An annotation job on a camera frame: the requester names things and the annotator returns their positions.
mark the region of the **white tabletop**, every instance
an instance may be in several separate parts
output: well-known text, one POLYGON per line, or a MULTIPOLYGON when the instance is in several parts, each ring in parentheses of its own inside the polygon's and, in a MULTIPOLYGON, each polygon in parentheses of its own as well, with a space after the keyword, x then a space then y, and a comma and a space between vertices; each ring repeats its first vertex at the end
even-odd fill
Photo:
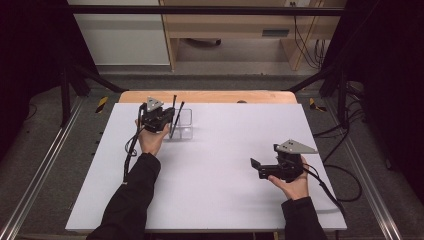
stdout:
MULTIPOLYGON (((66 229, 89 232, 122 182, 124 145, 135 132, 140 104, 115 104, 66 229)), ((293 139, 316 149, 299 104, 187 103, 193 139, 164 142, 162 169, 148 209, 151 232, 242 232, 283 229, 281 190, 259 179, 250 158, 277 164, 273 144, 293 139)), ((318 154, 304 155, 333 192, 318 154)), ((346 229, 340 211, 309 177, 310 195, 325 230, 346 229)))

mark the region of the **transparent plastic container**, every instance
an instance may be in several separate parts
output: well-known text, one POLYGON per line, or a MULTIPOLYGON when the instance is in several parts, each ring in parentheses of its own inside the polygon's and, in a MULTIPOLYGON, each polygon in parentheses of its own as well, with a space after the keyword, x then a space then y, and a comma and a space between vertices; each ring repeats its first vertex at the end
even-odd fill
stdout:
MULTIPOLYGON (((179 109, 175 109, 172 124, 175 123, 179 109)), ((172 125, 171 131, 165 136, 165 141, 184 141, 193 139, 193 122, 191 109, 181 109, 180 117, 176 126, 172 125)))

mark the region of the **floor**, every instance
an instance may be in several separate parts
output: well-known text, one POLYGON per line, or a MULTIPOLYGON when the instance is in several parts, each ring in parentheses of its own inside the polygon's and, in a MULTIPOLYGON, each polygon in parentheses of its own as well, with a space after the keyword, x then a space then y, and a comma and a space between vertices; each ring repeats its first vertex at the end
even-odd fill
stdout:
MULTIPOLYGON (((304 80, 317 70, 307 64, 298 72, 289 70, 278 40, 253 41, 223 39, 220 46, 211 43, 183 41, 178 54, 177 69, 172 72, 157 67, 99 67, 102 75, 129 89, 204 89, 204 90, 283 90, 304 80)), ((119 94, 89 81, 90 96, 71 98, 78 115, 71 120, 69 132, 63 132, 60 89, 35 96, 31 100, 28 120, 13 147, 0 162, 0 239, 83 239, 64 229, 90 167, 113 103, 119 94), (102 113, 95 113, 100 99, 108 96, 102 113), (49 151, 54 145, 55 151, 49 151), (34 186, 33 177, 39 180, 34 186), (5 228, 13 223, 12 229, 5 228)), ((336 100, 320 98, 320 82, 296 94, 304 107, 313 133, 334 127, 336 100), (310 107, 310 99, 317 107, 310 107)), ((424 208, 415 197, 402 173, 386 168, 385 155, 375 137, 361 105, 348 97, 350 131, 342 145, 326 164, 343 167, 357 176, 363 194, 357 201, 343 203, 348 229, 340 239, 424 239, 424 208)), ((343 130, 316 138, 325 159, 340 142, 343 130)), ((327 168, 338 198, 354 198, 359 188, 353 178, 332 167, 327 168)), ((335 239, 334 233, 328 233, 335 239)))

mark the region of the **black sleeve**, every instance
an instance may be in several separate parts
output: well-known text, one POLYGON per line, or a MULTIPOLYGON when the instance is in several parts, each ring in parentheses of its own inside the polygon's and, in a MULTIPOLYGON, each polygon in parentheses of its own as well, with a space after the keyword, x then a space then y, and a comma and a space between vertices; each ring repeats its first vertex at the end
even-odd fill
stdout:
POLYGON ((87 239, 143 239, 147 207, 153 198, 160 162, 143 153, 128 174, 127 185, 121 185, 110 199, 101 225, 87 239))
POLYGON ((285 239, 327 239, 310 197, 287 200, 281 204, 286 219, 285 239))

